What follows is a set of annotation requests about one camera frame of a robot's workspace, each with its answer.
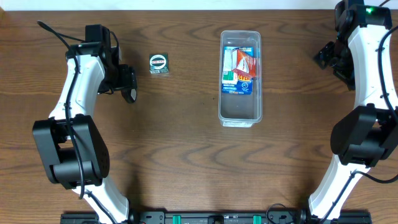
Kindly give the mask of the red small box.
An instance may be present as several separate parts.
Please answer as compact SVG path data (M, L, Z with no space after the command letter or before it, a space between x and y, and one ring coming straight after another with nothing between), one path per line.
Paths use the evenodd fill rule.
M232 67L231 70L238 75L242 75L247 78L256 77L256 65L257 61L254 57L243 52L241 49L234 49L232 55Z

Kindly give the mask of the blue Kool Fever box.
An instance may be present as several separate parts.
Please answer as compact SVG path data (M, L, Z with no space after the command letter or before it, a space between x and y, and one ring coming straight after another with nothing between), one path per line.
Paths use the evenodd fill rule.
M246 52L248 55L254 57L254 48L253 47L233 47L233 46L226 46L224 47L224 51L226 49L231 49L232 51L234 49L241 49L243 52ZM238 75L235 73L235 75L238 78L237 84L222 84L222 73L221 73L221 91L223 93L229 93L229 94L239 94L239 95L250 95L252 93L252 87L253 87L253 82L254 78L247 78L242 75Z

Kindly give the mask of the white green medicine box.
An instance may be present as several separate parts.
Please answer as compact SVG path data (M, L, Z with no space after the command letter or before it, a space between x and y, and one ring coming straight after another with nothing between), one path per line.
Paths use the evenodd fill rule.
M224 51L222 84L237 84L238 78L233 72L232 65L232 50L226 49Z

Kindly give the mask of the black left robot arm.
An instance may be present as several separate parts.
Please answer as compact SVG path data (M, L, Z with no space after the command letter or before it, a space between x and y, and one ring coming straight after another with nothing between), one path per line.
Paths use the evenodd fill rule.
M32 128L45 173L53 184L78 194L94 209L76 223L133 223L129 200L109 175L108 148L93 121L96 99L121 92L137 98L132 67L121 64L121 49L100 41L73 45L66 54L68 73L60 98L47 119Z

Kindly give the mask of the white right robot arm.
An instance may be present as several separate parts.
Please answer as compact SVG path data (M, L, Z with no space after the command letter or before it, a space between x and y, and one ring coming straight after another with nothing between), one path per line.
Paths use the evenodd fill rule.
M336 40L315 56L355 92L353 110L331 132L333 153L318 188L297 223L370 223L368 212L342 207L354 186L397 147L397 93L391 68L390 39L397 27L384 4L343 0L335 6Z

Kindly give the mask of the black bottle white cap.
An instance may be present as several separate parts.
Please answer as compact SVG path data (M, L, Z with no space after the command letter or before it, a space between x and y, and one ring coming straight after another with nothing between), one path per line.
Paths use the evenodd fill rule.
M136 98L137 98L137 90L136 89L122 90L121 94L127 103L131 104L136 101Z

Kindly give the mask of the dark green small box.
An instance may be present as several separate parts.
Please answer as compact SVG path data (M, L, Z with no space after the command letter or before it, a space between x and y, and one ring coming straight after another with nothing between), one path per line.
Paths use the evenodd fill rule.
M168 74L169 73L169 58L166 53L150 54L149 67L151 74Z

